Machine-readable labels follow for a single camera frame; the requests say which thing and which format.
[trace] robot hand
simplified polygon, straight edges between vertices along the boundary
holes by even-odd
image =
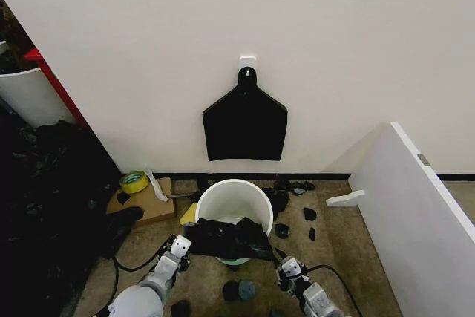
[[[328,299],[324,289],[305,275],[305,264],[285,257],[277,266],[277,281],[282,291],[287,291],[300,301],[300,308],[307,317],[344,317],[343,313]]]
[[[177,275],[190,264],[191,241],[178,235],[166,246],[155,268],[137,285],[123,290],[108,306],[110,317],[162,317]]]

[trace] white bin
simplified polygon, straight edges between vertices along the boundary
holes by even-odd
[[[218,220],[236,224],[244,217],[262,224],[269,236],[274,213],[266,194],[255,184],[244,180],[224,180],[209,187],[201,196],[195,219]],[[249,259],[225,260],[228,265],[241,265]]]

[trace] yellow tape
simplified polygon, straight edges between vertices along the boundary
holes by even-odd
[[[144,171],[135,171],[122,177],[119,184],[125,193],[137,193],[148,186],[148,178]]]

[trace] black debris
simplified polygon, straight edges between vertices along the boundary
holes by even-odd
[[[300,196],[306,191],[313,191],[315,185],[309,181],[290,183],[289,180],[276,180],[274,182],[274,189],[277,191],[291,191],[294,195]]]
[[[275,234],[280,239],[286,239],[290,234],[290,227],[285,224],[275,224]]]
[[[194,194],[191,195],[190,201],[192,203],[198,203],[202,195],[203,195],[203,191],[196,191]]]
[[[310,237],[310,240],[311,241],[315,241],[315,233],[317,231],[314,229],[314,228],[310,228],[310,233],[309,233],[309,237]]]
[[[276,220],[279,213],[283,212],[287,207],[287,204],[289,202],[289,193],[287,191],[278,191],[276,189],[269,188],[265,188],[262,190],[269,198],[270,204],[272,206],[272,211],[274,212],[274,220]]]
[[[311,208],[305,207],[304,208],[304,216],[305,216],[305,220],[315,220],[315,219],[317,219],[317,212],[315,212]]]
[[[120,204],[124,205],[125,202],[127,202],[130,197],[131,197],[131,196],[130,196],[129,193],[120,192],[120,193],[117,195],[117,200],[119,201]]]
[[[302,185],[304,185],[304,189],[307,191],[315,191],[315,185],[309,181],[305,181]]]
[[[171,317],[189,317],[191,315],[191,305],[187,300],[178,301],[171,306]]]
[[[200,191],[204,192],[205,190],[207,190],[211,186],[211,183],[209,182],[209,180],[207,178],[206,179],[199,178],[197,180],[197,185],[198,185],[198,189]]]
[[[236,301],[239,298],[239,283],[229,280],[223,286],[223,297],[225,301]]]
[[[274,182],[274,189],[278,191],[291,191],[292,184],[289,182],[289,180],[276,180]]]

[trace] white wall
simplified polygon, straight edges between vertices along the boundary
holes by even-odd
[[[6,1],[124,171],[349,172],[398,120],[475,172],[474,0]],[[209,163],[201,113],[247,53],[289,110],[282,161]]]

